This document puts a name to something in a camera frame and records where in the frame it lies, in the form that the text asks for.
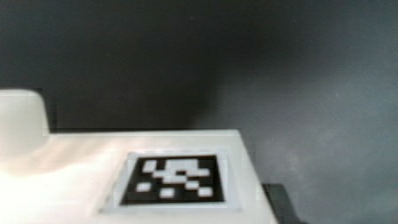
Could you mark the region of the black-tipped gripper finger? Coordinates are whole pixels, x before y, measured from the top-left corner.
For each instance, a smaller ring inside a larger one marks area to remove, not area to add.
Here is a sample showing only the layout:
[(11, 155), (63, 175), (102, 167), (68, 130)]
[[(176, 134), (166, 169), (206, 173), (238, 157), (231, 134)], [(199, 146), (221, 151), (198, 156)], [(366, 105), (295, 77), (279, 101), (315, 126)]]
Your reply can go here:
[(308, 224), (295, 212), (288, 191), (283, 184), (262, 184), (279, 224)]

